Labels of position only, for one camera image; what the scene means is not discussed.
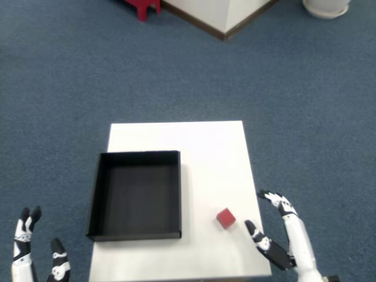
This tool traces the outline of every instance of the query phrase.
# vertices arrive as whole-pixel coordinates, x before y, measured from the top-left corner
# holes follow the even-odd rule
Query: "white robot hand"
[[[24,208],[17,222],[14,237],[14,255],[12,263],[13,282],[38,282],[35,267],[31,259],[31,237],[35,223],[41,218],[41,208],[37,207],[32,214]],[[68,282],[70,265],[63,245],[55,238],[51,242],[53,253],[52,273],[47,282]]]
[[[306,227],[291,203],[281,194],[270,191],[261,190],[257,195],[278,209],[290,242],[289,252],[286,252],[257,229],[250,220],[246,220],[246,227],[260,253],[279,269],[295,269],[298,273],[298,282],[339,282],[337,276],[322,277],[318,272]]]

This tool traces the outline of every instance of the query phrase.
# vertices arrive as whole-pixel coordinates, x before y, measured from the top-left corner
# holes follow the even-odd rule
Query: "white wall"
[[[230,0],[225,31],[229,31],[269,1],[270,0]]]
[[[227,32],[270,0],[165,0],[204,23]]]
[[[226,31],[230,1],[232,0],[166,0],[167,3],[222,32]]]

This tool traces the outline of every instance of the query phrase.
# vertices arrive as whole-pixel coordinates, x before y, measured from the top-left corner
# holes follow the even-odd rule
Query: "white flower pot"
[[[321,19],[334,19],[348,11],[350,0],[303,0],[310,14]]]

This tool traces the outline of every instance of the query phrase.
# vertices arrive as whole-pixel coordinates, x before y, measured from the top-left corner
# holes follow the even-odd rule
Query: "baseboard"
[[[185,11],[180,10],[179,8],[167,3],[164,0],[161,0],[162,7],[166,9],[167,11],[177,15],[178,17],[184,19],[185,21],[189,22],[190,24],[198,27],[199,29],[202,29],[203,31],[206,31],[207,33],[213,35],[214,37],[218,38],[219,40],[225,41],[231,38],[235,33],[242,30],[247,24],[249,24],[251,21],[256,19],[258,16],[260,16],[262,13],[264,13],[266,10],[268,10],[270,7],[272,7],[278,0],[271,0],[267,2],[265,5],[260,7],[258,10],[253,12],[251,15],[246,17],[244,20],[242,20],[240,23],[238,23],[236,26],[231,28],[227,32],[222,32],[207,23],[195,18],[192,15],[189,15]]]

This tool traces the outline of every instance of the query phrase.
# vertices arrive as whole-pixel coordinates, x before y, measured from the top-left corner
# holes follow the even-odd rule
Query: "pot base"
[[[323,12],[318,9],[312,8],[309,5],[308,0],[303,0],[303,5],[312,16],[315,16],[316,18],[320,19],[335,19],[348,11],[348,5],[346,5],[344,9],[336,13]]]

